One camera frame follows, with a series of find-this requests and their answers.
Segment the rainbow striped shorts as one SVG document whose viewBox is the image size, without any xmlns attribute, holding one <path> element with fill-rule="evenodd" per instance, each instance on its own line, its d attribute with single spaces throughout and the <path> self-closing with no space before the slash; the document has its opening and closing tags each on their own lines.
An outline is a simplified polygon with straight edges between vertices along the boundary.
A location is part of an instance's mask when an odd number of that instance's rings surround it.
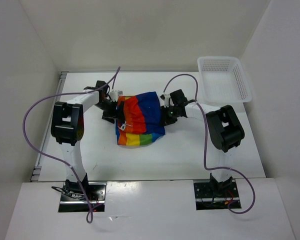
<svg viewBox="0 0 300 240">
<path fill-rule="evenodd" d="M 123 117 L 115 121 L 117 144 L 146 146 L 166 134 L 161 125 L 161 105 L 155 91 L 118 97 L 117 109 Z"/>
</svg>

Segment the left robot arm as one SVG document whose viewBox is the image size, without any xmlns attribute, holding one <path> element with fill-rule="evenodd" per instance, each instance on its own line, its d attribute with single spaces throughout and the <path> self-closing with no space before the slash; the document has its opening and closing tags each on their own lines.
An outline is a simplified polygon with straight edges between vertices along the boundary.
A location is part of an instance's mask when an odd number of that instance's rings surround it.
<svg viewBox="0 0 300 240">
<path fill-rule="evenodd" d="M 83 94 L 68 101 L 57 101 L 53 107 L 51 135 L 59 144 L 63 160 L 66 162 L 65 195 L 79 200 L 90 194 L 88 174 L 83 166 L 81 140 L 85 132 L 84 113 L 96 106 L 103 110 L 102 118 L 110 123 L 115 122 L 118 98 L 121 90 L 113 90 L 98 80 L 94 87 L 87 86 Z"/>
</svg>

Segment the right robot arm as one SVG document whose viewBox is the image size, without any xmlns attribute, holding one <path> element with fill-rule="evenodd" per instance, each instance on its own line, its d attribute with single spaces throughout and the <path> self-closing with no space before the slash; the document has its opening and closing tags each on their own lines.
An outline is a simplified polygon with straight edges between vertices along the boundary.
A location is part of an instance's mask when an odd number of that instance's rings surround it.
<svg viewBox="0 0 300 240">
<path fill-rule="evenodd" d="M 220 197 L 229 190 L 232 183 L 234 153 L 245 137 L 243 127 L 230 105 L 216 107 L 188 100 L 181 89 L 170 94 L 162 94 L 161 122 L 168 126 L 178 118 L 206 120 L 207 141 L 218 151 L 218 160 L 214 160 L 210 170 L 209 191 L 213 197 Z"/>
</svg>

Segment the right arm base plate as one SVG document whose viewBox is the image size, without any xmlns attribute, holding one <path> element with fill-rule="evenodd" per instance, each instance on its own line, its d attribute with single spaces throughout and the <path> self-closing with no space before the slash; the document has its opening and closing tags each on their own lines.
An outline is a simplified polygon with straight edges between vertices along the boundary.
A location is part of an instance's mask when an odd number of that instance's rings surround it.
<svg viewBox="0 0 300 240">
<path fill-rule="evenodd" d="M 230 187 L 220 193 L 213 193 L 208 180 L 194 181 L 195 206 L 197 211 L 223 210 L 230 204 L 231 209 L 241 209 L 237 183 L 232 180 Z"/>
</svg>

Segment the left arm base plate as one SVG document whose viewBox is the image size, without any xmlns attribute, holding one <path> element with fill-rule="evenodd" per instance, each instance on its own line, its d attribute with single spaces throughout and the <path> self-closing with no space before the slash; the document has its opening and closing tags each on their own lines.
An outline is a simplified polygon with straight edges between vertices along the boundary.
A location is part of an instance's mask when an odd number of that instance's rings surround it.
<svg viewBox="0 0 300 240">
<path fill-rule="evenodd" d="M 86 194 L 94 213 L 105 211 L 106 188 L 106 182 L 89 182 Z M 63 187 L 53 186 L 52 189 L 61 193 L 58 207 L 59 213 L 87 213 L 89 211 L 89 206 L 83 193 L 66 190 L 66 184 Z"/>
</svg>

